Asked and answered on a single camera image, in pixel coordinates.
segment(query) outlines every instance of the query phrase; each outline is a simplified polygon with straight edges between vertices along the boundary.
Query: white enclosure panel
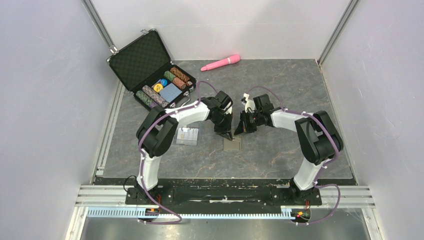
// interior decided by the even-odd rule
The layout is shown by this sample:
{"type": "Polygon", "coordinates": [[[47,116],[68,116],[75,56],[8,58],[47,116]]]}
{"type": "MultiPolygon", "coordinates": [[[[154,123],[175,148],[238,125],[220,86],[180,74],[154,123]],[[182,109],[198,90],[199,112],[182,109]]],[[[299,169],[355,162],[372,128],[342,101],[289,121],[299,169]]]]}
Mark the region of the white enclosure panel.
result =
{"type": "Polygon", "coordinates": [[[174,60],[316,59],[349,0],[92,0],[118,49],[156,28],[174,60]]]}
{"type": "Polygon", "coordinates": [[[424,2],[360,1],[323,64],[361,183],[387,239],[422,239],[424,2]],[[404,212],[403,206],[411,206],[404,212]]]}
{"type": "Polygon", "coordinates": [[[0,239],[61,240],[117,79],[80,0],[0,8],[0,239]]]}

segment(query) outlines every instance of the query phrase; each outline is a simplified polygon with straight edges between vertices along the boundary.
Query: purple cable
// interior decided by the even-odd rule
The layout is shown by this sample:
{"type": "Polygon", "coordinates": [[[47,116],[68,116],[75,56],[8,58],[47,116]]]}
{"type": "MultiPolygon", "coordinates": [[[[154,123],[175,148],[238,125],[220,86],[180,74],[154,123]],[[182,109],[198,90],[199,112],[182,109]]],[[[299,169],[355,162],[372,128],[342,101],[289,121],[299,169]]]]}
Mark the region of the purple cable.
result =
{"type": "MultiPolygon", "coordinates": [[[[215,89],[215,87],[214,86],[212,86],[209,82],[206,82],[206,81],[197,81],[197,96],[198,96],[198,101],[197,101],[197,103],[195,104],[195,105],[191,105],[191,106],[186,106],[186,107],[183,107],[183,108],[181,108],[181,109],[179,109],[178,111],[184,111],[184,110],[188,110],[188,109],[192,109],[192,108],[195,108],[196,106],[198,106],[199,104],[200,104],[200,102],[201,102],[201,93],[200,93],[200,83],[205,83],[205,84],[208,84],[209,86],[211,86],[212,88],[213,88],[213,90],[215,91],[215,92],[218,92],[216,89],[215,89]]],[[[142,160],[140,161],[140,168],[139,168],[139,174],[140,174],[140,176],[141,176],[141,185],[142,185],[142,187],[143,187],[143,190],[144,190],[144,192],[146,193],[146,195],[147,195],[147,197],[153,202],[153,203],[155,203],[156,205],[158,205],[160,208],[162,208],[162,209],[164,209],[165,211],[167,211],[168,213],[170,213],[170,214],[173,214],[173,215],[175,215],[175,216],[177,216],[179,219],[178,220],[175,220],[175,221],[162,221],[162,222],[144,222],[145,224],[151,224],[151,225],[168,225],[168,224],[178,224],[178,223],[180,223],[182,220],[183,220],[183,218],[179,215],[179,214],[177,214],[177,213],[175,213],[175,212],[173,212],[172,210],[170,210],[170,209],[168,209],[168,208],[166,208],[166,207],[164,207],[162,204],[160,204],[159,202],[157,202],[150,194],[149,194],[149,191],[147,191],[146,190],[146,184],[145,184],[145,181],[143,180],[143,169],[144,169],[144,166],[145,166],[145,160],[143,159],[143,158],[145,158],[146,157],[146,155],[145,155],[145,153],[142,151],[142,145],[143,145],[143,142],[144,142],[144,140],[146,139],[146,137],[147,137],[147,135],[150,133],[150,131],[152,131],[152,129],[160,122],[160,121],[162,121],[163,119],[165,119],[166,117],[168,117],[168,116],[170,116],[170,115],[172,115],[172,114],[174,114],[175,112],[176,112],[177,110],[175,110],[175,111],[172,111],[172,112],[169,112],[169,113],[167,113],[167,114],[165,114],[165,115],[163,115],[163,116],[161,116],[161,117],[159,117],[148,129],[147,129],[147,131],[144,133],[144,135],[143,135],[143,137],[141,137],[141,140],[140,140],[140,142],[138,143],[138,151],[141,153],[141,155],[142,155],[142,160]]]]}
{"type": "Polygon", "coordinates": [[[288,110],[286,107],[284,107],[284,105],[283,105],[283,101],[280,99],[280,97],[274,92],[274,91],[272,91],[271,89],[269,89],[269,88],[267,88],[267,87],[265,87],[265,86],[254,86],[254,87],[252,87],[251,89],[249,89],[249,91],[247,91],[247,94],[252,90],[252,89],[255,89],[255,88],[261,88],[261,89],[265,89],[265,90],[268,90],[270,93],[272,93],[277,99],[278,99],[278,101],[279,101],[279,103],[280,103],[280,105],[281,105],[281,108],[285,111],[285,112],[287,112],[287,113],[291,113],[291,114],[296,114],[296,115],[301,115],[301,116],[306,116],[306,117],[309,117],[309,118],[311,118],[314,122],[316,122],[316,124],[322,129],[322,132],[325,134],[325,136],[328,138],[328,140],[330,141],[330,144],[331,144],[331,146],[332,146],[332,148],[334,149],[334,152],[335,152],[335,154],[334,154],[334,157],[331,159],[331,160],[329,160],[329,161],[327,161],[327,162],[325,162],[323,165],[322,165],[322,167],[319,169],[319,171],[318,171],[318,173],[316,174],[316,176],[315,176],[315,179],[313,180],[313,182],[312,182],[312,184],[313,184],[313,187],[314,188],[317,188],[317,189],[323,189],[323,188],[326,188],[326,187],[335,187],[336,189],[337,189],[337,192],[338,192],[338,196],[337,196],[337,202],[335,203],[335,206],[334,206],[334,208],[331,210],[331,212],[327,215],[327,216],[325,216],[325,217],[323,217],[323,218],[321,218],[321,219],[318,219],[318,220],[315,220],[315,221],[311,221],[311,222],[308,222],[308,223],[298,223],[299,225],[304,225],[304,226],[306,226],[306,225],[310,225],[310,224],[317,224],[317,223],[319,223],[319,222],[322,222],[322,221],[324,221],[324,220],[326,220],[326,219],[328,219],[329,217],[331,217],[335,212],[336,212],[336,210],[337,210],[337,207],[339,206],[339,203],[340,203],[340,198],[341,198],[341,196],[342,196],[342,194],[341,194],[341,192],[340,192],[340,188],[339,188],[339,186],[337,186],[336,184],[334,184],[334,183],[330,183],[330,184],[326,184],[326,185],[322,185],[322,186],[318,186],[318,185],[316,185],[316,182],[318,181],[318,178],[319,178],[319,176],[321,175],[321,171],[323,170],[323,168],[324,167],[326,167],[328,164],[330,164],[330,163],[332,163],[332,162],[334,162],[334,161],[336,161],[338,158],[339,158],[339,156],[340,156],[340,152],[339,152],[339,149],[337,148],[337,146],[336,146],[336,143],[334,142],[334,140],[332,139],[332,137],[330,136],[330,134],[329,134],[329,132],[327,131],[327,129],[324,127],[324,125],[316,118],[316,117],[314,117],[313,115],[310,115],[310,114],[308,114],[308,113],[305,113],[305,112],[299,112],[299,111],[294,111],[294,110],[288,110]]]}

